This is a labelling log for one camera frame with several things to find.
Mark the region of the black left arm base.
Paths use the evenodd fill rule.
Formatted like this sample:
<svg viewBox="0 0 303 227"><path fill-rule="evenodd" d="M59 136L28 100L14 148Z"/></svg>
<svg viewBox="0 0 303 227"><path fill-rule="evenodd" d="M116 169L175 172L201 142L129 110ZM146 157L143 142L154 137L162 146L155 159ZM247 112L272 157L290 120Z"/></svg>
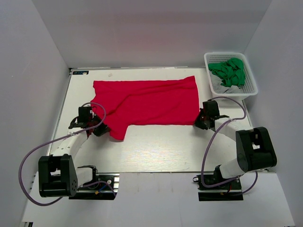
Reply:
<svg viewBox="0 0 303 227"><path fill-rule="evenodd" d="M69 200L112 201L118 193L119 173L97 173L97 183L81 187Z"/></svg>

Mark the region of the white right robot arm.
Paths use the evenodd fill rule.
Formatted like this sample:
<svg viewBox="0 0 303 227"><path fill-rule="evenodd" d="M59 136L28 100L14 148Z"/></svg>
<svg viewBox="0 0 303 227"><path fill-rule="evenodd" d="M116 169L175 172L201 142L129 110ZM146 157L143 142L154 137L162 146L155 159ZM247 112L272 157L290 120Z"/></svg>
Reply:
<svg viewBox="0 0 303 227"><path fill-rule="evenodd" d="M277 165L276 153L265 127L247 127L239 122L247 117L245 108L236 100L229 98L243 110L244 116L230 118L221 115L215 98L203 102L194 126L202 130L212 130L212 135L203 156L201 166L201 184L206 188L226 188L231 181L247 172L258 171ZM222 134L236 143L236 158L216 166L210 183L205 181L205 163L210 147L218 134Z"/></svg>

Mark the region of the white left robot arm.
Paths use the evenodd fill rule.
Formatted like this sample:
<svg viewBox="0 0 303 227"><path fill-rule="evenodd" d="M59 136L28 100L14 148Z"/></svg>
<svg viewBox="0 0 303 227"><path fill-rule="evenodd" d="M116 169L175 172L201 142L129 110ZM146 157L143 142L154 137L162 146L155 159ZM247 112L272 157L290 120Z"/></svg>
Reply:
<svg viewBox="0 0 303 227"><path fill-rule="evenodd" d="M39 194L41 197L74 197L81 186L99 186L97 168L91 165L76 167L74 161L81 146L90 135L100 137L109 132L93 111L96 107L81 106L57 149L38 161Z"/></svg>

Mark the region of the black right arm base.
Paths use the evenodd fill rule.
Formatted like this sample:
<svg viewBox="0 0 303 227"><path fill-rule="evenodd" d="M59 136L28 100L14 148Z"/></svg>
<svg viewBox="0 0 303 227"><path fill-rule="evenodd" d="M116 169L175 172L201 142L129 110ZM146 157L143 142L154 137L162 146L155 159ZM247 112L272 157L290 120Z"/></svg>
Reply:
<svg viewBox="0 0 303 227"><path fill-rule="evenodd" d="M193 178L193 182L198 187L199 201L242 201L242 187L240 180L233 180L231 182L221 184L216 187L205 187L202 184L201 175Z"/></svg>

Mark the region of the red t shirt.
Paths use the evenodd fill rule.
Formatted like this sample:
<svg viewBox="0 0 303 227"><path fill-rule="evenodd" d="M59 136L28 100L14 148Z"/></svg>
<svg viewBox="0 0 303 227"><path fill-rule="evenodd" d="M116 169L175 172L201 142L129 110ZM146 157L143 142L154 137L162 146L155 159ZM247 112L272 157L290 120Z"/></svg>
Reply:
<svg viewBox="0 0 303 227"><path fill-rule="evenodd" d="M94 81L93 111L124 140L130 125L192 125L199 114L194 76L177 80Z"/></svg>

